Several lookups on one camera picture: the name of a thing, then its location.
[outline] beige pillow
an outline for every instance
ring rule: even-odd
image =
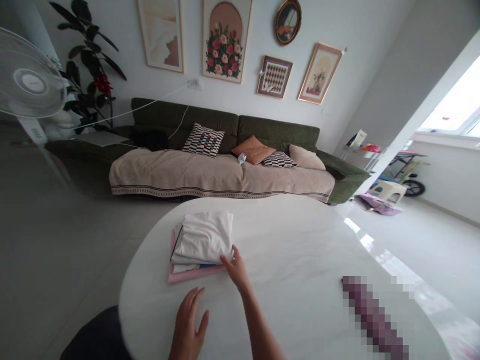
[[[324,163],[312,151],[290,145],[290,158],[301,168],[326,170]]]
[[[231,152],[237,156],[240,156],[241,153],[245,153],[246,160],[252,165],[257,165],[265,158],[272,155],[275,152],[275,149],[263,145],[254,135],[252,135]]]

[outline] throw pillow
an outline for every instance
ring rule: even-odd
[[[257,165],[260,164],[263,159],[270,156],[274,151],[274,148],[263,145],[254,135],[252,135],[231,152],[237,156],[240,156],[241,153],[245,153],[246,160],[252,165]]]
[[[294,168],[297,164],[283,151],[275,151],[265,158],[261,164],[271,168]]]
[[[215,131],[195,122],[193,123],[193,129],[181,150],[188,153],[208,155],[211,158],[215,158],[219,152],[220,143],[222,142],[224,135],[225,131]]]
[[[316,153],[305,150],[303,147],[290,145],[290,157],[301,168],[326,170],[324,163]]]

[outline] round framed picture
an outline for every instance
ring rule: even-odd
[[[284,46],[290,44],[300,30],[302,9],[298,0],[286,0],[275,19],[275,37]]]

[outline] framed picture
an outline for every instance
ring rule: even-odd
[[[290,44],[300,30],[302,9],[298,0],[286,0],[275,18],[275,37],[280,45]]]
[[[292,65],[288,61],[264,56],[256,93],[283,99]]]
[[[240,84],[252,0],[203,0],[204,76]]]
[[[342,50],[322,44],[315,45],[298,100],[321,104],[342,58]]]
[[[180,0],[137,0],[146,63],[184,73]]]

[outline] window sill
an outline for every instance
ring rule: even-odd
[[[410,140],[421,143],[451,146],[455,148],[463,148],[477,151],[480,150],[480,138],[478,137],[416,131]]]

